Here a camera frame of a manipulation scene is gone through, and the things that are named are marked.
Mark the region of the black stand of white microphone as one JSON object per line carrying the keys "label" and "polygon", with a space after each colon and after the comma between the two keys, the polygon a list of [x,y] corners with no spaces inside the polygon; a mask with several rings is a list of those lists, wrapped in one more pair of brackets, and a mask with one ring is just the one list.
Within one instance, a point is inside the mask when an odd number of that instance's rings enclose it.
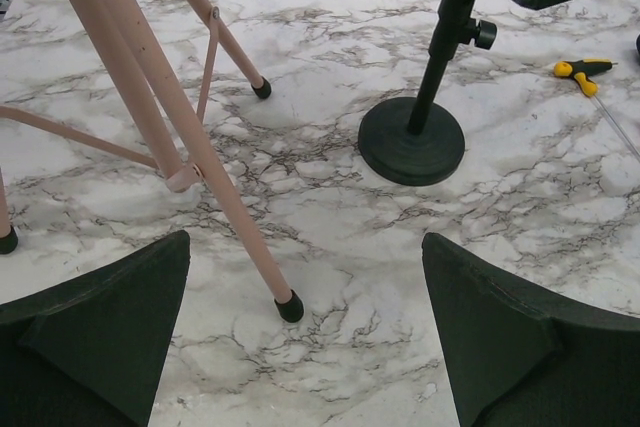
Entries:
{"label": "black stand of white microphone", "polygon": [[459,44],[488,50],[497,27],[471,17],[475,0],[441,0],[418,94],[384,100],[363,117],[358,149],[381,177],[405,186],[430,186],[450,177],[461,163],[465,138],[460,124],[435,102],[446,67]]}

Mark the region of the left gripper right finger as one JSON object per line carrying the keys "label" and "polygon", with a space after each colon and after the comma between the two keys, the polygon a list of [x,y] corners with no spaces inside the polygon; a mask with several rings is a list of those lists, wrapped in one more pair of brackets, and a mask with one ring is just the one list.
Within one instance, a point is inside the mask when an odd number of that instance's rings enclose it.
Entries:
{"label": "left gripper right finger", "polygon": [[636,426],[639,320],[425,235],[430,303],[462,426]]}

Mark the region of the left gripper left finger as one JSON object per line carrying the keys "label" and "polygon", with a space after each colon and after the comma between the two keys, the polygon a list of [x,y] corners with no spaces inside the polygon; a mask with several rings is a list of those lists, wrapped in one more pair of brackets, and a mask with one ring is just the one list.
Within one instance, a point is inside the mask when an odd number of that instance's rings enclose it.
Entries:
{"label": "left gripper left finger", "polygon": [[2,425],[147,425],[189,266],[180,230],[3,304]]}

